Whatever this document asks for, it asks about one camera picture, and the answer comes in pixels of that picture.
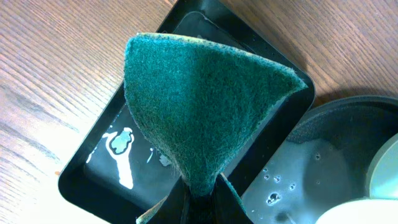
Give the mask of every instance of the rectangular black tray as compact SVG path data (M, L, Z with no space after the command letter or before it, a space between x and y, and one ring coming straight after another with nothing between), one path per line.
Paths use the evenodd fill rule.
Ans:
M307 89L274 107L254 136L255 141L251 141L224 171L237 193L242 195L311 107L315 96L311 79L215 0L179 0L158 32L204 38L258 54L293 68L308 85ZM123 153L112 156L103 134L121 136L126 134L124 128L131 132L134 141L130 144L131 153L123 156L125 162L116 165L115 158ZM128 148L128 140L119 140L124 144L120 150ZM66 200L108 222L134 223L136 217L166 196L178 179L177 172L170 166L163 166L159 159L160 154L143 138L125 106L122 83L62 171L58 187ZM134 179L132 189L128 184L121 185L122 181L119 183L122 177L118 169L125 165L130 166L127 171Z

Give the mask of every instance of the wood grain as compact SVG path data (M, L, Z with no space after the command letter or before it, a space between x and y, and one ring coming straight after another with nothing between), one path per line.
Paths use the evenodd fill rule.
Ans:
M396 0L223 0L316 84L317 104L398 95ZM98 223L57 193L123 76L125 44L175 0L3 1L0 222Z

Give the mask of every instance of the wooden surface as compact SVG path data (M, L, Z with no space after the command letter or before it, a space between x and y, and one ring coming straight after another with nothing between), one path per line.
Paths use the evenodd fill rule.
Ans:
M3 1L0 222L99 223L57 192L57 175L123 77L136 32L175 0ZM224 0L316 84L316 104L398 96L397 0Z

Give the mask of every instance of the sponge cloth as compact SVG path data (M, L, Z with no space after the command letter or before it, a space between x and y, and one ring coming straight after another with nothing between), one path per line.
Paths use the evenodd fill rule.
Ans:
M276 62L172 34L132 38L124 73L133 118L194 197L211 194L216 176L278 100L306 87Z

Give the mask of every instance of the tray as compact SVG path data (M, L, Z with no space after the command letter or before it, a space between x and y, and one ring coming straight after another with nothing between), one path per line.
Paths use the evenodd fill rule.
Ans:
M258 54L293 68L308 85L274 106L253 140L224 171L242 195L312 105L311 79L218 1L180 0L158 32L204 38ZM121 84L62 171L58 187L66 200L108 222L132 223L165 197L177 179L177 172L142 137L125 105Z
M360 96L306 113L242 200L254 223L315 223L368 196L368 167L398 133L398 100Z

